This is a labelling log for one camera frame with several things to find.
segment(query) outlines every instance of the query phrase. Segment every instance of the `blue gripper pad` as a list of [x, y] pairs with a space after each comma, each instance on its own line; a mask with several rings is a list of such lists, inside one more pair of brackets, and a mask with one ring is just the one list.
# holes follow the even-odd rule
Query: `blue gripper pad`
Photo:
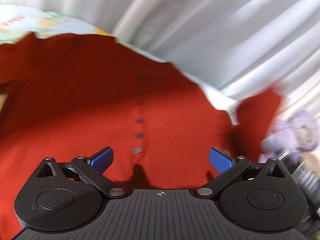
[[86, 162], [90, 164], [94, 170], [104, 173], [113, 163], [113, 150], [110, 147], [103, 148], [89, 157]]
[[217, 148], [210, 149], [209, 162], [219, 174], [224, 173], [236, 164], [236, 160], [233, 157], [226, 155]]

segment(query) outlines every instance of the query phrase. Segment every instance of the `stuffed toy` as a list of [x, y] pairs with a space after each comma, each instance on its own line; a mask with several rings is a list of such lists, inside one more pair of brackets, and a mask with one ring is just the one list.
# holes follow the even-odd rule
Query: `stuffed toy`
[[288, 121], [274, 120], [270, 136], [261, 143], [265, 154], [260, 156], [259, 162], [277, 157], [276, 152], [289, 150], [291, 159], [298, 163], [304, 152], [313, 151], [318, 146], [318, 130], [317, 119], [303, 109], [294, 112]]

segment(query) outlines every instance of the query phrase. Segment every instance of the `metal pin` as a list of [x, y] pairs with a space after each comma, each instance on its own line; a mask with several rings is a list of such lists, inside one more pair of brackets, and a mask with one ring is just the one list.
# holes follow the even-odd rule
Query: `metal pin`
[[115, 187], [109, 190], [109, 194], [113, 196], [121, 196], [124, 194], [124, 190], [122, 188]]
[[198, 194], [199, 195], [202, 195], [202, 196], [209, 196], [213, 193], [212, 189], [208, 188], [208, 187], [202, 187], [202, 188], [199, 188], [197, 190]]

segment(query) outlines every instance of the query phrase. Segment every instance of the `curtain fold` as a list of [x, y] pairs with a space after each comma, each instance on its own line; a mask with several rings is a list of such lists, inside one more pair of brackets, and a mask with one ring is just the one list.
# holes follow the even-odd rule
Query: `curtain fold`
[[232, 99], [280, 81], [281, 112], [320, 117], [320, 0], [0, 0], [113, 33]]

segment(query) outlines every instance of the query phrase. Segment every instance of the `red cardigan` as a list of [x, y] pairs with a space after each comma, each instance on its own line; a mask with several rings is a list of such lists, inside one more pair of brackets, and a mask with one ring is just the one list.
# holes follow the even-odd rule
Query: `red cardigan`
[[15, 196], [46, 156], [68, 162], [105, 146], [121, 187], [195, 189], [217, 175], [209, 149], [232, 127], [198, 86], [113, 37], [29, 34], [0, 46], [0, 239], [20, 230]]

